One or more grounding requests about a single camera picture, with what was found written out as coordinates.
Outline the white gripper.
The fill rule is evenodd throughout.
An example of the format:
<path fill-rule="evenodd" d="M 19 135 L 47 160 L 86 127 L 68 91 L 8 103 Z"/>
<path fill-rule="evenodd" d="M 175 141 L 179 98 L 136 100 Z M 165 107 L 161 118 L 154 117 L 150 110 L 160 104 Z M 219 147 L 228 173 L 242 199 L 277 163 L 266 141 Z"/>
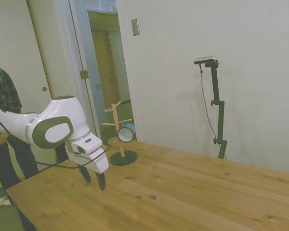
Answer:
<path fill-rule="evenodd" d="M 73 143 L 65 145 L 68 158 L 78 164 L 78 169 L 87 183 L 91 182 L 91 177 L 86 167 L 95 171 L 98 180 L 99 188 L 101 191 L 106 188 L 106 180 L 104 172 L 108 169 L 109 163 L 103 144 L 97 145 Z"/>

